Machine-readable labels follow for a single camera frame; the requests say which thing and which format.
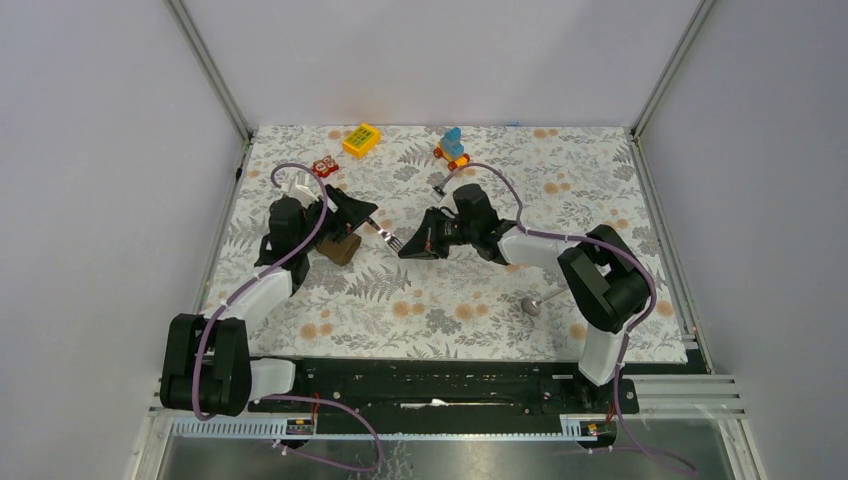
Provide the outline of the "brown cloth napkin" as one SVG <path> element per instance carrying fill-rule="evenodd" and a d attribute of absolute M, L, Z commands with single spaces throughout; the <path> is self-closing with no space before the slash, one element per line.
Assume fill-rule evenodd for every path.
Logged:
<path fill-rule="evenodd" d="M 334 264 L 344 267 L 351 263 L 361 246 L 361 242 L 362 238 L 358 234 L 352 233 L 340 241 L 322 240 L 316 245 L 315 250 Z"/>

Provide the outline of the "metal spoon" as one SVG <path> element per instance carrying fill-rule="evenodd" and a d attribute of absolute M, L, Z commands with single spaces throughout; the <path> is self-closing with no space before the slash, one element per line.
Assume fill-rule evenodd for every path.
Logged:
<path fill-rule="evenodd" d="M 568 288 L 561 288 L 556 291 L 550 292 L 549 294 L 541 298 L 525 297 L 520 302 L 520 308 L 525 314 L 532 317 L 537 317 L 541 314 L 542 305 L 545 302 L 552 300 L 567 291 Z"/>

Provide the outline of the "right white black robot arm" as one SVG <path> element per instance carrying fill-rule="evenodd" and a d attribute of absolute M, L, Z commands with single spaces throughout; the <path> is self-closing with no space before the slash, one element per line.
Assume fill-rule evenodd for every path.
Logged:
<path fill-rule="evenodd" d="M 425 211 L 399 258 L 441 260 L 452 247 L 468 245 L 493 263 L 561 273 L 588 324 L 578 362 L 583 378 L 575 382 L 573 396 L 583 410 L 601 410 L 613 398 L 610 382 L 620 363 L 626 326 L 656 292 L 647 270 L 609 225 L 584 235 L 532 231 L 500 217 L 477 184 L 462 186 L 452 196 L 453 207 Z"/>

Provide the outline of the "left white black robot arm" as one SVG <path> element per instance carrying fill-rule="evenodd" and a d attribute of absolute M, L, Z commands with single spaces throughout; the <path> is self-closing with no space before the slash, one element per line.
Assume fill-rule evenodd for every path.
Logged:
<path fill-rule="evenodd" d="M 267 395 L 288 411 L 304 407 L 308 381 L 294 374 L 289 361 L 252 359 L 248 334 L 303 285 L 310 250 L 352 238 L 377 209 L 332 185 L 320 196 L 295 187 L 273 202 L 246 282 L 211 311 L 172 319 L 160 379 L 162 405 L 202 420 L 237 416 L 249 401 Z"/>

